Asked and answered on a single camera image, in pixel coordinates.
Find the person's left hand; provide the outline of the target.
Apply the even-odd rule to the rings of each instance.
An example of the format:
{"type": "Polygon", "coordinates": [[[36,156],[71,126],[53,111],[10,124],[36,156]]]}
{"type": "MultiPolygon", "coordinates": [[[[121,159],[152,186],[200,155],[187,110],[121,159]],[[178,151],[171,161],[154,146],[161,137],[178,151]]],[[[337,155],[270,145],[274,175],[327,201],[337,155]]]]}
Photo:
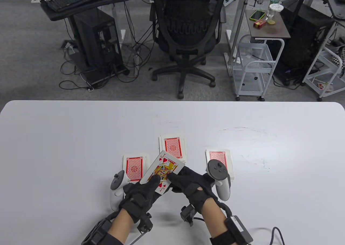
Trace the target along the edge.
{"type": "Polygon", "coordinates": [[[125,210],[132,218],[133,223],[137,223],[138,230],[142,233],[151,231],[153,224],[150,220],[151,215],[148,211],[152,208],[153,203],[159,198],[155,192],[160,184],[160,176],[153,175],[145,184],[139,182],[129,183],[124,186],[125,197],[119,204],[119,209],[125,210]]]}

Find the person's right hand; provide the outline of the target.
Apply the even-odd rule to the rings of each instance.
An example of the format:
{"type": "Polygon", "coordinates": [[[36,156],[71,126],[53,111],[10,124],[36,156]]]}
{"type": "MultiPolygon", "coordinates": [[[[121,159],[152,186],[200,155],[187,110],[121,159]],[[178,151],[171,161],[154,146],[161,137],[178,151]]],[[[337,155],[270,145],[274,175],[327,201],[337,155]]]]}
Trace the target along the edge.
{"type": "Polygon", "coordinates": [[[189,203],[200,214],[207,199],[218,200],[212,191],[214,180],[207,173],[200,175],[184,166],[178,174],[169,173],[167,179],[171,182],[172,191],[185,194],[189,203]]]}

